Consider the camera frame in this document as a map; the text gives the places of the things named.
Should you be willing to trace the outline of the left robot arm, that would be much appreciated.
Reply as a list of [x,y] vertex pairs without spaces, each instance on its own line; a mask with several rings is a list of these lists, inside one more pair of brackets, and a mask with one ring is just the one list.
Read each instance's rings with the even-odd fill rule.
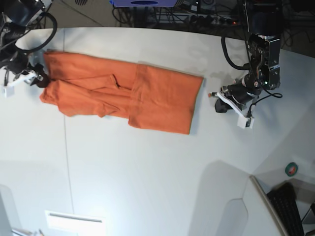
[[262,101],[259,97],[262,91],[267,93],[267,97],[282,98],[282,94],[273,91],[281,84],[279,58],[284,31],[283,5],[280,0],[240,0],[237,6],[240,17],[238,27],[243,30],[249,62],[243,66],[232,62],[227,51],[226,33],[221,36],[221,45],[229,65],[248,74],[209,95],[217,98],[217,113],[243,110],[250,102],[246,114],[250,118],[253,107]]

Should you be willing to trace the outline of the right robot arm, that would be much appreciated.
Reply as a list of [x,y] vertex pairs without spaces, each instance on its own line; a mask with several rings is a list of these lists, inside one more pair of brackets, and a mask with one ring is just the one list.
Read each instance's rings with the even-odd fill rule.
[[[49,13],[51,0],[2,0],[0,2],[0,67],[5,69],[1,88],[9,92],[17,84],[25,82],[30,86],[45,88],[50,78],[42,64],[32,65],[29,56],[43,49],[55,36],[58,28],[56,18]],[[34,30],[40,21],[48,18],[53,29],[49,37],[39,46],[22,49],[16,42]]]

